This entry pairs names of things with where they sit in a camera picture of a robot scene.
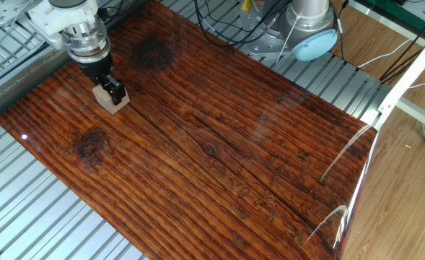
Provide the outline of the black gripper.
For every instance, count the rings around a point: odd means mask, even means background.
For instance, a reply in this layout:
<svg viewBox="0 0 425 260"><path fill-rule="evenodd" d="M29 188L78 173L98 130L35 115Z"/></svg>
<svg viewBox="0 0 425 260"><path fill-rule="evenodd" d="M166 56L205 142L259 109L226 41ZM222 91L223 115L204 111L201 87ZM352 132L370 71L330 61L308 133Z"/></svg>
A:
<svg viewBox="0 0 425 260"><path fill-rule="evenodd" d="M78 63L82 72L91 77L95 86L102 85L102 88L109 94L113 105L119 105L126 96L123 83L118 82L110 74L113 65L113 58L109 53L105 58L92 63Z"/></svg>

